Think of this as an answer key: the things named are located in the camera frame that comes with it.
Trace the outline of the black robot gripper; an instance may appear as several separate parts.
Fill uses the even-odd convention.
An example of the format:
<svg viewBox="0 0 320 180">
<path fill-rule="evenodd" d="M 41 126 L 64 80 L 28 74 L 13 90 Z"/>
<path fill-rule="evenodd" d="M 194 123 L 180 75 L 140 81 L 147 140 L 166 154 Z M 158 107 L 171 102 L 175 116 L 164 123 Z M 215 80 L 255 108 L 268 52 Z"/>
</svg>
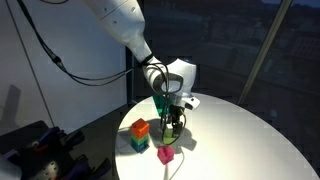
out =
<svg viewBox="0 0 320 180">
<path fill-rule="evenodd" d="M 184 109 L 179 106 L 170 105 L 169 113 L 167 115 L 162 114 L 161 131 L 164 133 L 167 129 L 167 125 L 171 124 L 173 127 L 173 137 L 178 137 L 181 135 L 183 130 L 183 123 L 180 121 L 180 117 L 184 114 Z"/>
</svg>

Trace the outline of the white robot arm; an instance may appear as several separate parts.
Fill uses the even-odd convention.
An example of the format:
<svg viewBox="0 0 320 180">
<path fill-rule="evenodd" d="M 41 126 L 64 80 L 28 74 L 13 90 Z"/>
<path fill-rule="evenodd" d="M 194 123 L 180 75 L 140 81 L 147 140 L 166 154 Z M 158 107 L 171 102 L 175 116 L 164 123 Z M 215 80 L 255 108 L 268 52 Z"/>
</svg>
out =
<svg viewBox="0 0 320 180">
<path fill-rule="evenodd" d="M 152 90 L 163 95 L 169 111 L 161 115 L 161 129 L 171 123 L 173 137 L 183 128 L 180 116 L 185 108 L 196 109 L 200 101 L 191 89 L 197 67 L 194 63 L 177 58 L 168 65 L 158 60 L 145 38 L 145 19 L 137 0 L 84 0 L 97 20 L 111 37 L 126 46 L 142 66 L 144 77 Z"/>
</svg>

